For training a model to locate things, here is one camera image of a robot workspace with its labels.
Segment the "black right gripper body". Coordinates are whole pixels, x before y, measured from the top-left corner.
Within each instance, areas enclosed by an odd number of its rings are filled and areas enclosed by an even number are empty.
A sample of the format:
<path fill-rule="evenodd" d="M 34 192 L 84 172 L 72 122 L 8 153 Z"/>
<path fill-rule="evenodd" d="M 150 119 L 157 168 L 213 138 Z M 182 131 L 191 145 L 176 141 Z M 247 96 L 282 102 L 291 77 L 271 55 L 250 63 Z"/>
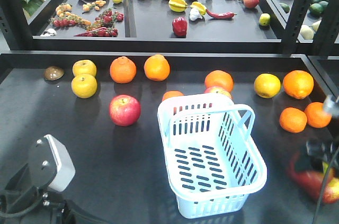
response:
<path fill-rule="evenodd" d="M 299 148 L 295 161 L 295 170 L 323 171 L 323 163 L 329 164 L 338 149 L 338 141 L 321 142 L 316 139 L 307 140 Z"/>

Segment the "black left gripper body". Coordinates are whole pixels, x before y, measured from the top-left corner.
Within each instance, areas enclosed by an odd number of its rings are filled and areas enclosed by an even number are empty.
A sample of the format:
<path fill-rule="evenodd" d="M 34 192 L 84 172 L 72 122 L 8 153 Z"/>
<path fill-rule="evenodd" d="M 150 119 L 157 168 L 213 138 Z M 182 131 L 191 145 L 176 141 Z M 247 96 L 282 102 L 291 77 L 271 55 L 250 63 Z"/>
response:
<path fill-rule="evenodd" d="M 28 164 L 1 190 L 1 223 L 106 223 L 59 193 L 32 185 Z"/>

